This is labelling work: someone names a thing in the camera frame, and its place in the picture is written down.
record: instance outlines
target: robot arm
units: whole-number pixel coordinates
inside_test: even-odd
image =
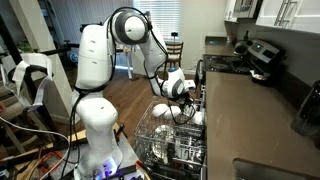
[[[168,80],[157,76],[157,70],[167,59],[164,39],[156,25],[151,24],[150,13],[144,16],[131,10],[116,13],[111,24],[111,34],[120,44],[139,45],[144,55],[144,68],[150,79],[153,94],[164,96],[172,101],[184,104],[189,102],[188,92],[195,87],[194,82],[185,80],[180,68],[172,67],[168,71]]]
[[[86,126],[90,148],[74,169],[75,179],[92,179],[93,171],[106,178],[116,173],[122,161],[122,153],[112,131],[118,113],[102,95],[114,74],[112,58],[115,42],[140,46],[154,95],[167,97],[179,103],[181,108],[186,105],[193,107],[188,91],[195,85],[193,81],[185,80],[180,68],[172,67],[168,71],[167,81],[157,76],[157,70],[167,58],[167,52],[160,32],[151,25],[150,17],[141,16],[140,11],[137,15],[132,8],[125,9],[115,11],[103,26],[89,25],[82,33],[78,75],[71,102],[73,111]]]

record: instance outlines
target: dish rack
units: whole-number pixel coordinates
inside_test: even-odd
[[[187,121],[177,125],[172,117],[155,117],[152,111],[158,104],[179,105],[168,103],[163,97],[154,97],[135,128],[136,153],[145,164],[154,167],[155,174],[159,174],[153,179],[199,179],[206,155],[206,128],[201,123],[195,124],[188,116],[190,109],[196,110],[201,104],[198,100],[195,102],[195,107],[187,106],[175,117],[176,121]]]

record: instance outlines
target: appliance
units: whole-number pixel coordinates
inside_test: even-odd
[[[249,46],[252,46],[252,41],[238,41],[233,53],[235,55],[246,55]]]
[[[248,48],[247,60],[254,73],[261,76],[266,83],[273,82],[279,76],[285,51],[258,39],[252,40]]]
[[[284,54],[285,51],[254,39],[245,56],[204,55],[204,70],[242,75],[252,75],[254,72],[253,81],[267,85],[279,75]]]
[[[320,81],[316,81],[299,112],[291,123],[291,128],[302,136],[320,138]]]
[[[250,75],[251,66],[242,56],[204,55],[204,70]]]
[[[236,0],[233,17],[237,18],[256,18],[262,0]]]

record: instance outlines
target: blue light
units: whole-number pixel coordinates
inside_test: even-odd
[[[113,158],[110,158],[108,161],[104,164],[104,170],[107,172],[109,176],[114,175],[117,172],[118,166]]]

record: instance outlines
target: stove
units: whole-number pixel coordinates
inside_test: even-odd
[[[244,57],[204,55],[204,70],[250,75],[250,65]]]

